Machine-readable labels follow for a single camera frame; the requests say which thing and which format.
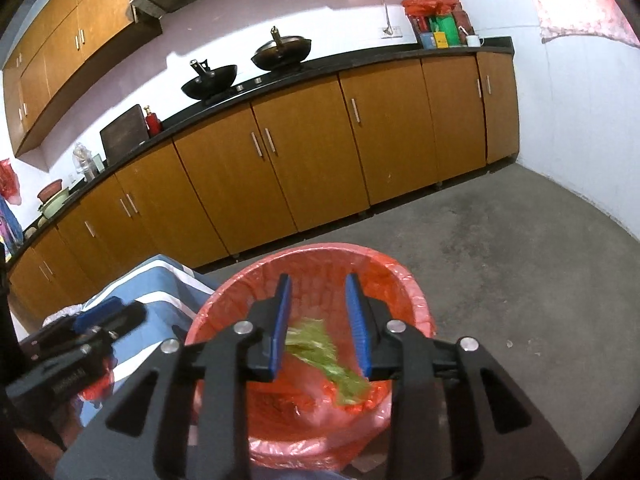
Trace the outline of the lidded dark wok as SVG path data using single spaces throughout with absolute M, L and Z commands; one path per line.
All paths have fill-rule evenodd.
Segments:
M 252 56 L 253 64 L 266 72 L 288 70 L 302 64 L 310 55 L 312 41 L 302 36 L 282 36 L 276 26 L 270 29 L 271 40 Z

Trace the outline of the green box on counter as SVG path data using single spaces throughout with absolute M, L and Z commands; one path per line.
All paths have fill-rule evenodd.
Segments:
M 430 24 L 436 47 L 443 49 L 460 46 L 457 24 L 451 14 L 431 16 L 428 24 Z

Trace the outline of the wooden lower kitchen cabinets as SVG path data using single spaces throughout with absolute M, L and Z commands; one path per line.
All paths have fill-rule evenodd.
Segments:
M 406 52 L 192 107 L 27 242 L 14 308 L 37 324 L 151 256 L 206 266 L 519 149 L 511 49 Z

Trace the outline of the red bottle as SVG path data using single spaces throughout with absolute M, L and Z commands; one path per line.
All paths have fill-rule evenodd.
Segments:
M 144 119 L 146 122 L 146 126 L 148 127 L 148 130 L 149 130 L 149 135 L 156 136 L 157 134 L 161 133 L 163 130 L 163 126 L 160 120 L 158 119 L 157 114 L 153 113 L 148 106 L 144 108 L 144 114 L 145 114 Z

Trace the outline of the red bag on counter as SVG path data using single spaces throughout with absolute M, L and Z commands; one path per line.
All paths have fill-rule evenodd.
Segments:
M 402 0 L 401 5 L 405 14 L 418 18 L 444 16 L 450 14 L 460 3 L 460 0 Z

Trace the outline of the clear jar on counter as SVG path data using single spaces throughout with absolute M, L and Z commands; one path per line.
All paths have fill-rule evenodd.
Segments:
M 99 170 L 92 153 L 85 145 L 81 143 L 75 145 L 73 149 L 73 160 L 78 172 L 84 176 L 87 182 L 91 182 L 99 175 Z

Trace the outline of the dark cutting board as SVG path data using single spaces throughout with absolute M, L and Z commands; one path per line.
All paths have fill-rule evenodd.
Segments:
M 142 107 L 130 107 L 104 127 L 100 137 L 107 165 L 114 166 L 150 138 Z

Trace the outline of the white mug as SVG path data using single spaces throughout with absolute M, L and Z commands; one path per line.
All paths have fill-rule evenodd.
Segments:
M 477 35 L 469 35 L 466 37 L 466 45 L 469 48 L 480 48 L 484 46 L 484 39 Z

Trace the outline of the wooden upper cabinets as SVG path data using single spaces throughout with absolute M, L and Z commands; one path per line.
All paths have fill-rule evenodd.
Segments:
M 50 0 L 2 70 L 13 155 L 38 148 L 100 78 L 161 33 L 131 0 Z

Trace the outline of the red plastic trash bin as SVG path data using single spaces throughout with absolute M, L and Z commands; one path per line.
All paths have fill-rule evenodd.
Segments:
M 393 318 L 427 337 L 435 335 L 424 293 L 408 269 L 372 248 L 330 243 L 282 250 L 236 272 L 206 300 L 186 341 L 209 340 L 245 318 L 255 301 L 273 295 L 286 274 L 292 282 L 288 324 L 316 321 L 337 363 L 356 372 L 345 306 L 351 273 L 367 296 L 386 302 Z M 391 392 L 390 382 L 372 382 L 358 403 L 341 404 L 336 385 L 321 370 L 287 353 L 274 382 L 247 386 L 250 459 L 268 468 L 342 469 L 390 424 Z

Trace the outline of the green vegetable scrap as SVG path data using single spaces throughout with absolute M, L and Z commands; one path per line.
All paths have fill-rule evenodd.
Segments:
M 326 330 L 326 324 L 316 318 L 303 318 L 286 331 L 285 349 L 294 358 L 318 370 L 332 385 L 334 403 L 355 406 L 369 394 L 369 383 L 343 365 L 337 346 Z

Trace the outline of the stacked basins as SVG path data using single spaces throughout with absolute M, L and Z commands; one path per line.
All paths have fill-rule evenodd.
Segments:
M 70 189 L 63 185 L 61 179 L 48 184 L 38 194 L 40 199 L 39 211 L 43 218 L 50 219 L 58 212 L 70 196 Z

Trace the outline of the pink window curtain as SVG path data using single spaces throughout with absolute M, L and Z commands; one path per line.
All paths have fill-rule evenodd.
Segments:
M 639 47 L 639 38 L 615 0 L 537 0 L 543 44 L 568 36 L 601 37 Z

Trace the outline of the blue white striped tablecloth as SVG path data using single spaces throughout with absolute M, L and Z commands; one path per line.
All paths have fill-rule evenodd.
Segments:
M 73 400 L 79 423 L 85 427 L 104 403 L 126 382 L 164 340 L 186 340 L 186 333 L 218 284 L 208 276 L 164 255 L 143 261 L 116 278 L 83 304 L 73 304 L 49 315 L 50 324 L 78 312 L 87 312 L 103 301 L 137 301 L 146 311 L 145 322 L 113 346 L 108 375 Z

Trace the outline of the red hanging plastic bag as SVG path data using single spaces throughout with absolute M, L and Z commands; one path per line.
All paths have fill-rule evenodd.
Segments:
M 0 193 L 9 204 L 21 205 L 20 181 L 8 158 L 0 162 Z

